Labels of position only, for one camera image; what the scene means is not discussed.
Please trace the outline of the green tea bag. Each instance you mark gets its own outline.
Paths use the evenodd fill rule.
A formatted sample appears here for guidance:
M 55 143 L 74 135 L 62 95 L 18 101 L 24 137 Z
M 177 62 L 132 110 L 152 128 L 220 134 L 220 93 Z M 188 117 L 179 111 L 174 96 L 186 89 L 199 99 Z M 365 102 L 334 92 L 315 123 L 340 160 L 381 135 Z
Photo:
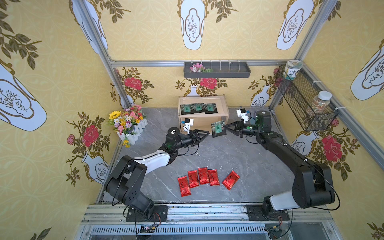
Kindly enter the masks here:
M 205 114 L 216 114 L 218 112 L 217 106 L 215 103 L 207 103 L 204 105 Z
M 225 136 L 227 134 L 227 131 L 225 129 L 225 121 L 211 123 L 211 131 L 213 138 Z
M 205 104 L 204 103 L 195 103 L 192 105 L 193 113 L 200 114 L 205 113 Z
M 193 104 L 184 104 L 180 105 L 180 113 L 181 115 L 189 115 L 193 114 L 194 111 L 194 105 Z

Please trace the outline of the wooden two-tier shelf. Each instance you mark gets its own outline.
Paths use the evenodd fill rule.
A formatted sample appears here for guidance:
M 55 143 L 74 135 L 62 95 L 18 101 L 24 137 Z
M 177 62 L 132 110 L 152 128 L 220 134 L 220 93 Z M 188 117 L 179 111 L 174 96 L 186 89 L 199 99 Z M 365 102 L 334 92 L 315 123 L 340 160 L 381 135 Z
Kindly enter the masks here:
M 205 113 L 195 113 L 195 114 L 189 114 L 189 115 L 182 115 L 181 114 L 181 107 L 180 105 L 185 104 L 196 104 L 196 103 L 205 103 L 205 104 L 216 104 L 217 106 L 217 113 L 214 114 L 205 114 Z M 230 113 L 229 108 L 227 105 L 227 100 L 225 98 L 225 95 L 221 96 L 215 96 L 215 97 L 180 97 L 179 98 L 179 106 L 178 106 L 178 119 L 179 119 L 179 125 L 182 121 L 185 120 L 185 118 L 193 119 L 193 125 L 191 127 L 191 130 L 205 130 L 209 131 L 210 134 L 212 133 L 211 123 L 218 122 L 218 121 L 225 121 L 225 123 L 228 123 Z

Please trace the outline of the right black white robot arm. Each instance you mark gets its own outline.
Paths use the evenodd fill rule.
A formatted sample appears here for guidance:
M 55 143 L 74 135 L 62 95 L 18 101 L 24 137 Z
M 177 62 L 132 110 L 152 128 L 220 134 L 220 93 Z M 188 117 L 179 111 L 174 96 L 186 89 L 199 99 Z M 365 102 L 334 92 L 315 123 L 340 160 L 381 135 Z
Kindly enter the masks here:
M 264 198 L 265 214 L 307 208 L 323 210 L 324 205 L 340 201 L 334 189 L 331 169 L 308 159 L 291 147 L 282 135 L 273 131 L 270 113 L 258 111 L 253 125 L 242 120 L 224 127 L 241 138 L 255 137 L 256 144 L 277 156 L 294 174 L 291 190 Z

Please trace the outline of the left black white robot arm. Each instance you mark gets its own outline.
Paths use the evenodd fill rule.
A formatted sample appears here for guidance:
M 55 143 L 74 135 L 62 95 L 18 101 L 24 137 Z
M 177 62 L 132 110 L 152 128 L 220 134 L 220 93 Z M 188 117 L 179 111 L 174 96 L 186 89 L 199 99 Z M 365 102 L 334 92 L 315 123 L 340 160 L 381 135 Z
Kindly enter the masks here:
M 170 165 L 181 155 L 178 149 L 199 146 L 209 134 L 204 130 L 190 130 L 185 135 L 177 127 L 169 128 L 165 142 L 154 153 L 138 158 L 123 156 L 106 179 L 104 190 L 149 220 L 155 204 L 141 192 L 146 174 Z

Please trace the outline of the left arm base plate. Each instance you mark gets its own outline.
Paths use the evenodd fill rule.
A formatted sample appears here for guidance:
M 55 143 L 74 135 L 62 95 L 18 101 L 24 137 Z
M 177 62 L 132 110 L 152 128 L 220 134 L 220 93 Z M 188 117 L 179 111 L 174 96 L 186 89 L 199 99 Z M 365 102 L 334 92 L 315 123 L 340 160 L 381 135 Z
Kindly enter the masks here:
M 166 205 L 155 205 L 153 213 L 150 216 L 140 213 L 138 210 L 129 207 L 126 216 L 126 222 L 166 222 L 168 216 L 168 206 Z

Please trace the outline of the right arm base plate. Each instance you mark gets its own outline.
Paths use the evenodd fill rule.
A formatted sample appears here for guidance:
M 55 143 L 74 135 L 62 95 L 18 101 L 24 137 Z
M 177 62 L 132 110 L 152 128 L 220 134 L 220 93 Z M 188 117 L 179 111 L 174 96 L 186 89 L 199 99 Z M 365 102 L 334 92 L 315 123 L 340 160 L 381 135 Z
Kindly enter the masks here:
M 245 205 L 244 213 L 249 221 L 288 221 L 290 216 L 287 210 L 276 211 L 272 207 L 262 205 Z

